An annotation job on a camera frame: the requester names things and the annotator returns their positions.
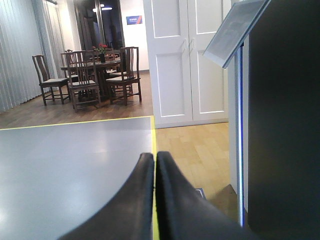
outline black panel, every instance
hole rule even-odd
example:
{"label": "black panel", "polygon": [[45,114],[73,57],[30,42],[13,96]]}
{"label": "black panel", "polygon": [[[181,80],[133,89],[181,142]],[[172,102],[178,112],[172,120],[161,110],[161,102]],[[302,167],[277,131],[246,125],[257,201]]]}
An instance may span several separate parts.
{"label": "black panel", "polygon": [[154,159],[142,153],[127,181],[94,216],[59,240],[150,240]]}
{"label": "black panel", "polygon": [[155,198],[161,240],[259,239],[202,198],[168,152],[157,154]]}
{"label": "black panel", "polygon": [[272,0],[250,34],[248,223],[320,238],[320,1]]}

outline yellow tape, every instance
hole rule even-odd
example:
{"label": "yellow tape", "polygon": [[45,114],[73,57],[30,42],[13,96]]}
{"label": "yellow tape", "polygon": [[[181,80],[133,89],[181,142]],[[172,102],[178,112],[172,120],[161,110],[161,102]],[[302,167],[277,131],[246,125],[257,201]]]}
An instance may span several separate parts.
{"label": "yellow tape", "polygon": [[[156,137],[156,124],[155,117],[151,116],[151,141],[152,141],[152,154],[154,158],[154,186],[156,185],[156,163],[157,163],[157,137]],[[153,208],[152,208],[152,235],[153,240],[159,240],[159,228],[158,228],[158,218],[157,218],[157,208],[156,208],[156,192],[153,192]]]}
{"label": "yellow tape", "polygon": [[12,129],[31,129],[31,128],[41,128],[41,127],[61,126],[61,125],[71,125],[71,124],[87,124],[87,123],[116,121],[116,120],[124,120],[124,119],[142,119],[142,118],[153,118],[153,116],[132,116],[132,117],[124,117],[124,118],[103,119],[103,120],[55,123],[55,124],[38,125],[38,126],[21,126],[21,127],[3,128],[3,129],[0,129],[0,131],[3,131],[3,130],[12,130]]}

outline white curtain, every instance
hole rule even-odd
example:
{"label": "white curtain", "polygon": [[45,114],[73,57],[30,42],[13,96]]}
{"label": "white curtain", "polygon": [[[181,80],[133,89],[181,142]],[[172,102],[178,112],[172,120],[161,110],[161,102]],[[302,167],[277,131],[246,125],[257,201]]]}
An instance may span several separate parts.
{"label": "white curtain", "polygon": [[59,8],[46,0],[32,0],[43,53],[49,65],[51,78],[63,78],[60,53],[64,50]]}
{"label": "white curtain", "polygon": [[41,94],[32,61],[41,53],[31,0],[0,0],[0,112]]}
{"label": "white curtain", "polygon": [[0,0],[0,112],[41,94],[32,56],[44,54],[51,78],[63,78],[64,44],[56,5]]}

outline white wardrobe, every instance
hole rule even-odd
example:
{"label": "white wardrobe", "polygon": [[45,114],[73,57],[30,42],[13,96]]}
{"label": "white wardrobe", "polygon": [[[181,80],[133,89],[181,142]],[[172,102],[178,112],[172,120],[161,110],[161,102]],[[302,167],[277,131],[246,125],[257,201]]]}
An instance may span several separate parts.
{"label": "white wardrobe", "polygon": [[226,0],[143,0],[157,128],[228,120],[227,72],[203,56]]}

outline doorway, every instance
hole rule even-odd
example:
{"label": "doorway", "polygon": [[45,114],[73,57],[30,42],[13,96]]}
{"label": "doorway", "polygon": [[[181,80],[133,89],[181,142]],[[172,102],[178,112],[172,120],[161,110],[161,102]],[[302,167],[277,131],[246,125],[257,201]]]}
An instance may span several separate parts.
{"label": "doorway", "polygon": [[83,50],[99,44],[125,46],[119,0],[75,0],[74,8]]}

